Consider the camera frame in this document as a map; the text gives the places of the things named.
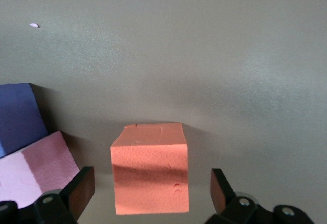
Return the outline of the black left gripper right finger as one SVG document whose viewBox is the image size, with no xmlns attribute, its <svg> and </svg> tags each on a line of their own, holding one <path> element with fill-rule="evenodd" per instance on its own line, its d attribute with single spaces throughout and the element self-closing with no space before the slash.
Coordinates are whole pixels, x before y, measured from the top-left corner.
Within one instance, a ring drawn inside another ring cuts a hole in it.
<svg viewBox="0 0 327 224">
<path fill-rule="evenodd" d="M 249 197 L 236 195 L 221 169 L 211 170 L 210 195 L 216 214 L 207 223 L 273 223 L 272 212 Z"/>
</svg>

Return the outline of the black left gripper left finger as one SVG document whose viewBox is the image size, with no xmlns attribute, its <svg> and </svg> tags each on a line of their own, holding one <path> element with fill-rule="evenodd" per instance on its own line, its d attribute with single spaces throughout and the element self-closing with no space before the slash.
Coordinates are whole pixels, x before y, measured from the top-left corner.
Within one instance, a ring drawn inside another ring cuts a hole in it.
<svg viewBox="0 0 327 224">
<path fill-rule="evenodd" d="M 94 167 L 83 167 L 59 193 L 48 193 L 33 204 L 36 222 L 77 223 L 94 192 Z"/>
</svg>

